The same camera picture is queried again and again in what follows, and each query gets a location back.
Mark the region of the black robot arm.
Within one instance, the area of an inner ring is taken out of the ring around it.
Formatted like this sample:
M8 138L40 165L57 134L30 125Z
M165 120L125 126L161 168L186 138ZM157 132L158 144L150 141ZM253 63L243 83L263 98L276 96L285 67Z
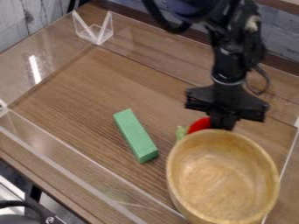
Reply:
M154 0L141 2L166 32L180 34L203 23L209 34L212 84L185 91L184 107L204 112L213 129L232 130L241 119L264 121L268 103L257 98L263 93L243 88L248 72L263 71L259 63L265 54L255 0L165 0L177 24L165 19Z

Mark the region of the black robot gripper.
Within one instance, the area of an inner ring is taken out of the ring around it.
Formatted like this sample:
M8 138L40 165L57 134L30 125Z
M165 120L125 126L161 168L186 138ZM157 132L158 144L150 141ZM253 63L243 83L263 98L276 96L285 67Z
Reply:
M204 112L213 129L233 130L240 119L255 122L265 120L268 103L253 96L240 84L227 86L213 82L207 87L186 89L184 107Z

